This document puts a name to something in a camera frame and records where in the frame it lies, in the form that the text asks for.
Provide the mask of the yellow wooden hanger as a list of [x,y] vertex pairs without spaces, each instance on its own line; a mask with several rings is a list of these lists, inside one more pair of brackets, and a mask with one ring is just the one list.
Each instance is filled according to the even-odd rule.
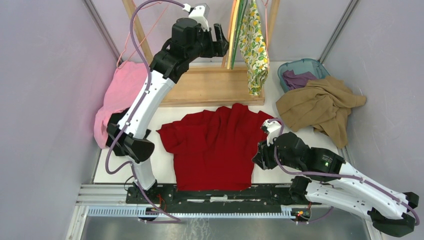
[[235,35],[235,28],[236,28],[236,21],[237,21],[237,13],[240,6],[240,0],[234,0],[232,4],[231,9],[231,17],[229,22],[229,28],[228,28],[228,35],[229,35],[229,47],[226,57],[222,59],[221,66],[229,70],[231,66],[231,57],[233,53],[233,45],[234,45],[234,35]]

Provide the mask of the lemon print skirt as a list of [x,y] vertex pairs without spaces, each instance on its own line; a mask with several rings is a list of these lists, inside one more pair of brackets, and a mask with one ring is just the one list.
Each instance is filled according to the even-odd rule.
[[238,36],[240,54],[247,66],[248,93],[258,96],[268,78],[270,60],[257,2],[249,0],[242,15]]

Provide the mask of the red garment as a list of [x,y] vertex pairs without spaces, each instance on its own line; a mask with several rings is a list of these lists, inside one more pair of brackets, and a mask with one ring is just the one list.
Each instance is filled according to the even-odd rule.
[[266,140],[261,129],[272,116],[235,103],[203,110],[157,130],[173,155],[178,191],[242,191],[252,185],[253,157]]

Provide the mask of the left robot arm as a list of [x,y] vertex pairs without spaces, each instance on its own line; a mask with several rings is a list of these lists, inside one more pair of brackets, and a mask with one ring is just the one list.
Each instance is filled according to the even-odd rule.
[[229,49],[222,26],[215,23],[207,28],[191,18],[179,18],[172,25],[171,37],[156,53],[148,67],[148,75],[139,94],[126,114],[117,124],[107,126],[108,136],[113,140],[112,151],[118,148],[131,165],[138,190],[138,197],[149,204],[158,195],[154,185],[151,155],[153,142],[147,140],[148,125],[160,103],[169,91],[189,70],[197,58],[223,57]]

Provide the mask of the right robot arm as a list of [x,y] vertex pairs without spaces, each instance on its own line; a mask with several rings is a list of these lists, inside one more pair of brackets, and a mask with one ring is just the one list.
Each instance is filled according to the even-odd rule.
[[369,179],[329,149],[310,147],[293,132],[257,146],[252,161],[261,169],[296,170],[287,193],[291,205],[325,204],[371,221],[378,231],[397,238],[412,233],[419,223],[413,211],[419,204],[417,194]]

